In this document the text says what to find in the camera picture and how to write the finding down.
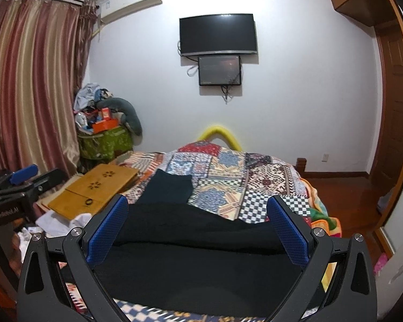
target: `curtain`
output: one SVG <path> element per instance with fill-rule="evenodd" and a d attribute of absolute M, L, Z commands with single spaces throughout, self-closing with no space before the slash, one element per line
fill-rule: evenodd
<path fill-rule="evenodd" d="M 40 172 L 75 173 L 80 12 L 50 0 L 0 0 L 0 170 L 35 163 Z"/>
<path fill-rule="evenodd" d="M 76 28 L 75 49 L 75 83 L 74 93 L 82 87 L 85 69 L 88 62 L 88 52 L 91 44 L 91 35 L 97 21 L 96 4 L 93 1 L 85 1 L 79 14 L 78 27 Z"/>

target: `wooden floor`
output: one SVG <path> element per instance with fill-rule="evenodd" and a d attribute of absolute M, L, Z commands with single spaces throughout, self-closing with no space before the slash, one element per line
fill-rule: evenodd
<path fill-rule="evenodd" d="M 381 217 L 376 211 L 379 191 L 364 177 L 311 178 L 308 181 L 318 190 L 328 215 L 340 220 L 344 238 L 355 233 L 364 236 L 374 265 L 382 253 L 372 234 Z"/>

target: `green storage box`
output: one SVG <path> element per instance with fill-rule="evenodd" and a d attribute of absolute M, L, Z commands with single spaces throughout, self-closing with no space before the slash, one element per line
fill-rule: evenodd
<path fill-rule="evenodd" d="M 78 143 L 82 158 L 112 161 L 133 149 L 130 132 L 124 127 L 115 127 L 97 134 L 78 132 Z"/>

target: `bed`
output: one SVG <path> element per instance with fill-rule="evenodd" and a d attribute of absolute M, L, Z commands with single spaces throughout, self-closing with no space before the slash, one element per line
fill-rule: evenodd
<path fill-rule="evenodd" d="M 291 210 L 304 217 L 311 227 L 321 227 L 330 236 L 342 235 L 340 222 L 328 216 L 317 191 L 300 177 L 293 165 L 272 156 L 234 151 L 208 141 L 198 141 L 169 153 L 131 152 L 115 163 L 140 171 L 136 185 L 123 192 L 129 204 L 138 200 L 160 169 L 169 174 L 191 175 L 194 190 L 188 204 L 231 221 L 240 219 L 251 224 L 269 221 L 267 200 L 273 195 L 280 195 Z M 329 264 L 322 282 L 325 290 L 333 271 L 334 265 Z M 77 288 L 68 284 L 68 289 L 78 311 L 89 315 Z M 197 315 L 127 301 L 116 302 L 131 321 L 138 322 L 258 322 L 264 319 Z"/>

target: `air conditioner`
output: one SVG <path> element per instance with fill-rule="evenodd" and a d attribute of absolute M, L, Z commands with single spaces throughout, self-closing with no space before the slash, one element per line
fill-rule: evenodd
<path fill-rule="evenodd" d="M 101 5 L 100 18 L 108 24 L 130 13 L 162 3 L 163 0 L 109 0 Z"/>

